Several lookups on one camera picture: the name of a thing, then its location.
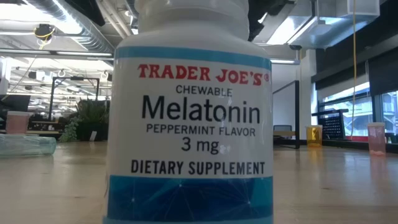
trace green plant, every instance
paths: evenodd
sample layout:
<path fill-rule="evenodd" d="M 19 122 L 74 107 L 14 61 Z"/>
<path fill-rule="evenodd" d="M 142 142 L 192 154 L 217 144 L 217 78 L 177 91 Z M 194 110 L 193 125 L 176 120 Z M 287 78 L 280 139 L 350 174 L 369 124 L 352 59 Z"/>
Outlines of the green plant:
<path fill-rule="evenodd" d="M 76 129 L 79 126 L 80 120 L 78 116 L 69 120 L 69 123 L 65 125 L 65 130 L 60 137 L 60 142 L 77 141 Z"/>
<path fill-rule="evenodd" d="M 109 109 L 101 101 L 81 100 L 77 105 L 77 111 L 81 122 L 84 123 L 108 123 Z"/>

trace pink cup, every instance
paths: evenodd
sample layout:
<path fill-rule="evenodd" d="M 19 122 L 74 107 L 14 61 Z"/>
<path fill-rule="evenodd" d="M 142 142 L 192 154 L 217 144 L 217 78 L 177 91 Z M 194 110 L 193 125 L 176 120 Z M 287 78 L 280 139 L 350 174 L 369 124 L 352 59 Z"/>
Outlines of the pink cup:
<path fill-rule="evenodd" d="M 8 111 L 6 126 L 7 134 L 26 134 L 28 124 L 28 112 Z"/>
<path fill-rule="evenodd" d="M 369 151 L 372 155 L 386 155 L 386 134 L 384 123 L 369 123 Z"/>

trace bottle label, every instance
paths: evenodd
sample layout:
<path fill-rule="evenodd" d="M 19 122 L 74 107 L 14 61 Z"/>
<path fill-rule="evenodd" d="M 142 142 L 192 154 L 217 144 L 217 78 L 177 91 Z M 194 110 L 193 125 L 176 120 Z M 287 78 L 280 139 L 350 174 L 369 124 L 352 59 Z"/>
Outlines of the bottle label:
<path fill-rule="evenodd" d="M 272 223 L 271 62 L 116 52 L 104 223 Z"/>

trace yellow container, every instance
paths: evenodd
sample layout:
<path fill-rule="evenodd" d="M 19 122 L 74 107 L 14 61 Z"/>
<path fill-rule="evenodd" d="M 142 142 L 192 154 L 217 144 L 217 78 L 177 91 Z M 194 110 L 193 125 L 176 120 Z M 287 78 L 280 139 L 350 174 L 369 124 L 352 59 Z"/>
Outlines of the yellow container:
<path fill-rule="evenodd" d="M 322 125 L 307 126 L 307 146 L 322 147 Z"/>

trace melatonin bottle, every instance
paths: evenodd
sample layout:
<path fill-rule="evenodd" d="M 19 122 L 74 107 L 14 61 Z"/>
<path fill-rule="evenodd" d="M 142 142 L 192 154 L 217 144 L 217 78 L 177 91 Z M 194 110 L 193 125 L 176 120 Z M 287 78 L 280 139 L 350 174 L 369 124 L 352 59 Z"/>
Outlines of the melatonin bottle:
<path fill-rule="evenodd" d="M 270 224 L 271 61 L 248 0 L 136 0 L 115 53 L 104 224 Z"/>

